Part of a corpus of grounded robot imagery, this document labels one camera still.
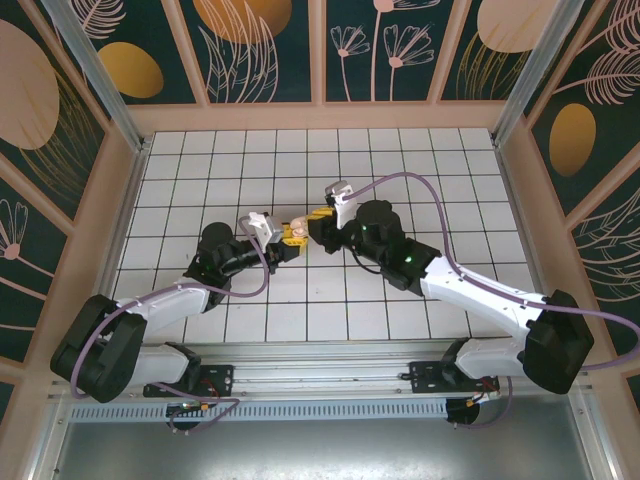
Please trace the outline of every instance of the dark green wallpaper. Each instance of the dark green wallpaper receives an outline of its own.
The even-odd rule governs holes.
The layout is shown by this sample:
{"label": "dark green wallpaper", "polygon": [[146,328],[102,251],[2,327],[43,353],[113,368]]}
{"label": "dark green wallpaper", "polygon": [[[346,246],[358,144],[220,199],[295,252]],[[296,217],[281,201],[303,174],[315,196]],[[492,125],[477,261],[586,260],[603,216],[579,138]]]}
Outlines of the dark green wallpaper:
{"label": "dark green wallpaper", "polygon": [[212,103],[311,101],[307,0],[180,6]]}
{"label": "dark green wallpaper", "polygon": [[66,236],[0,179],[0,357],[22,362]]}
{"label": "dark green wallpaper", "polygon": [[160,0],[70,3],[126,104],[195,102]]}
{"label": "dark green wallpaper", "polygon": [[640,141],[640,11],[626,3],[607,5],[532,128],[567,214]]}
{"label": "dark green wallpaper", "polygon": [[442,100],[507,99],[554,5],[510,3],[507,8],[504,1],[471,2]]}
{"label": "dark green wallpaper", "polygon": [[0,38],[0,153],[73,219],[104,131],[17,2]]}
{"label": "dark green wallpaper", "polygon": [[370,0],[328,0],[327,101],[373,100],[372,72],[375,100],[426,100],[451,6],[450,1],[396,2],[383,12]]}
{"label": "dark green wallpaper", "polygon": [[578,18],[576,19],[576,21],[574,22],[573,27],[571,27],[571,30],[569,31],[569,33],[567,33],[567,36],[564,39],[564,42],[562,43],[562,46],[560,47],[560,49],[558,50],[558,53],[556,53],[556,56],[553,59],[553,62],[551,62],[551,65],[549,65],[549,68],[547,69],[544,77],[538,84],[538,88],[536,88],[536,90],[533,92],[533,95],[531,95],[531,99],[529,100],[529,103],[527,103],[527,106],[524,108],[525,116],[528,117],[529,113],[531,113],[531,110],[533,109],[536,102],[540,98],[540,95],[542,94],[542,90],[544,90],[545,87],[547,86],[547,81],[549,80],[549,77],[551,77],[551,74],[558,67],[558,64],[562,60],[562,57],[564,57],[564,54],[566,53],[567,48],[569,48],[569,45],[573,41],[573,38],[576,36],[576,33],[578,33],[578,30],[580,29],[582,22],[584,22],[584,18],[589,13],[589,10],[591,10],[591,7],[593,6],[594,2],[595,0],[585,0],[585,2],[582,4],[582,8],[580,9],[580,14],[578,15]]}
{"label": "dark green wallpaper", "polygon": [[2,419],[9,407],[9,400],[11,400],[14,388],[10,383],[0,382],[0,425],[2,425]]}
{"label": "dark green wallpaper", "polygon": [[[640,170],[573,230],[573,238],[600,308],[640,325]],[[636,337],[607,322],[619,354]]]}

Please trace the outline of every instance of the gold circle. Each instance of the gold circle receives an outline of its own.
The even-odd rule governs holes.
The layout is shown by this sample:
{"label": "gold circle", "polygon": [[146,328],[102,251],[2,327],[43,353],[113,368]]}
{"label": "gold circle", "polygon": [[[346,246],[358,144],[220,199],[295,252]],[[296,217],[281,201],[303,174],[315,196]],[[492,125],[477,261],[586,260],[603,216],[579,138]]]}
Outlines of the gold circle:
{"label": "gold circle", "polygon": [[162,91],[162,70],[151,55],[140,47],[114,42],[102,47],[98,55],[120,93],[135,98],[149,98]]}
{"label": "gold circle", "polygon": [[255,16],[258,28],[262,18],[274,37],[285,29],[291,19],[291,0],[193,0],[193,4],[202,21],[219,37],[233,43],[258,43],[262,35],[251,34],[255,27],[249,21],[245,1]]}
{"label": "gold circle", "polygon": [[533,50],[557,0],[483,0],[478,35],[488,48],[502,53]]}
{"label": "gold circle", "polygon": [[587,163],[596,141],[596,120],[584,105],[571,103],[560,110],[551,127],[549,153],[553,169],[570,177]]}
{"label": "gold circle", "polygon": [[58,125],[56,71],[33,39],[0,20],[0,138],[35,150]]}

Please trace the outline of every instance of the enclosure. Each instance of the enclosure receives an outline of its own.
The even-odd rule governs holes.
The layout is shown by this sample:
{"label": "enclosure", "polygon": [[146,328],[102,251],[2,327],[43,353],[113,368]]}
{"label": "enclosure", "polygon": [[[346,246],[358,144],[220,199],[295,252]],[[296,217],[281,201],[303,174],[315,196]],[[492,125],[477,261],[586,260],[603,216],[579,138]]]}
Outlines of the enclosure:
{"label": "enclosure", "polygon": [[[508,417],[454,430],[400,375],[508,334],[313,241],[146,339],[235,368],[241,406],[200,437],[141,389],[75,400],[49,362],[88,297],[172,285],[208,224],[242,239],[249,212],[289,222],[396,172],[437,202],[412,178],[359,202],[409,237],[443,250],[442,203],[472,272],[639,324],[638,0],[11,0],[0,34],[3,479],[636,478],[638,358],[566,396],[514,378]],[[634,348],[587,323],[587,364]]]}

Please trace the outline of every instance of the cable connector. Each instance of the cable connector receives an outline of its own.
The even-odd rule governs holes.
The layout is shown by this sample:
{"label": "cable connector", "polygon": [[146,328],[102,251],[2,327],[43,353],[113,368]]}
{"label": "cable connector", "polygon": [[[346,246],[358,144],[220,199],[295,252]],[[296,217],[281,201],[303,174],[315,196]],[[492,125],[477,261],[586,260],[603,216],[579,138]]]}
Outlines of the cable connector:
{"label": "cable connector", "polygon": [[260,243],[262,253],[266,253],[267,245],[278,243],[284,235],[284,226],[277,219],[267,213],[249,213],[249,225],[254,227],[256,238]]}
{"label": "cable connector", "polygon": [[345,200],[344,197],[353,194],[353,188],[347,183],[346,180],[340,180],[332,183],[324,189],[327,203],[336,209],[338,214],[337,226],[338,230],[341,230],[347,222],[356,218],[356,210],[358,209],[358,202],[355,198]]}

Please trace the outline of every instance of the white tile floor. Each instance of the white tile floor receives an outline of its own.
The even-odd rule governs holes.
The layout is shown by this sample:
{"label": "white tile floor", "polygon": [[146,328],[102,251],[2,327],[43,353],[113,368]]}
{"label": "white tile floor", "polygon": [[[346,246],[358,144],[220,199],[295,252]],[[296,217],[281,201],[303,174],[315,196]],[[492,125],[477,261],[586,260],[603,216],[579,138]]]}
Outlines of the white tile floor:
{"label": "white tile floor", "polygon": [[[323,205],[339,178],[357,189],[374,178],[411,171],[444,199],[459,262],[489,278],[532,291],[529,268],[503,180],[484,129],[353,129],[162,132],[149,164],[122,255],[115,297],[170,285],[195,253],[199,232],[230,225],[249,211],[283,221]],[[442,249],[435,204],[413,179],[362,196],[394,203],[404,229]],[[262,273],[247,270],[233,289],[251,291]],[[284,264],[267,291],[226,300],[182,319],[153,340],[189,343],[453,338],[504,335],[455,306],[390,287],[343,252]]]}

